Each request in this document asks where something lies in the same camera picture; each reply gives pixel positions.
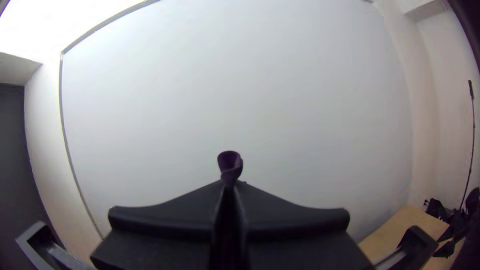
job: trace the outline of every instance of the white wall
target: white wall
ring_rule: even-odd
[[[75,173],[104,235],[109,208],[211,183],[229,149],[248,183],[347,208],[357,240],[407,201],[407,85],[382,17],[362,1],[162,0],[68,51],[62,98]]]
[[[40,197],[66,248],[84,261],[100,241],[82,203],[60,122],[60,51],[139,0],[12,0],[0,16],[0,52],[43,63],[25,86],[25,132]]]
[[[25,85],[42,64],[0,52],[0,83]]]
[[[417,23],[431,61],[438,102],[439,152],[436,199],[458,208],[467,182],[472,151],[472,105],[467,80],[473,81],[480,116],[480,75],[472,48],[455,13],[428,17]],[[469,190],[479,185],[480,132],[476,133]]]
[[[415,22],[400,11],[396,1],[377,0],[375,5],[383,15],[408,85],[413,129],[408,202],[422,207],[425,199],[436,197],[439,147],[437,92],[430,59]]]

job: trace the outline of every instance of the dark doorway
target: dark doorway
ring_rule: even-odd
[[[0,270],[34,270],[15,238],[37,221],[53,229],[34,181],[24,87],[0,83]]]

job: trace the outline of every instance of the wooden table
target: wooden table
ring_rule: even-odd
[[[420,227],[435,240],[449,227],[447,223],[426,214],[421,209],[407,205],[385,222],[383,226],[365,238],[358,246],[367,258],[375,263],[396,249],[405,231],[413,225]],[[441,242],[438,247],[440,248],[446,242]],[[432,257],[423,269],[449,270],[463,243],[464,240],[455,246],[455,253],[448,259]]]

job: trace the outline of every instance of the black cable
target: black cable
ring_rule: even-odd
[[[474,162],[474,147],[475,147],[475,107],[474,107],[474,88],[472,86],[472,81],[468,80],[468,86],[470,87],[470,97],[471,97],[471,111],[473,114],[473,139],[471,140],[471,158],[470,158],[470,169],[468,170],[468,178],[466,179],[465,191],[463,192],[463,198],[461,199],[460,208],[464,205],[465,195],[467,195],[467,189],[469,188],[470,175],[472,174],[472,163]]]

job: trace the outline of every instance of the purple object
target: purple object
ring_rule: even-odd
[[[220,179],[227,189],[232,190],[235,182],[242,174],[244,161],[240,154],[235,151],[221,152],[217,157],[217,161],[221,172]]]

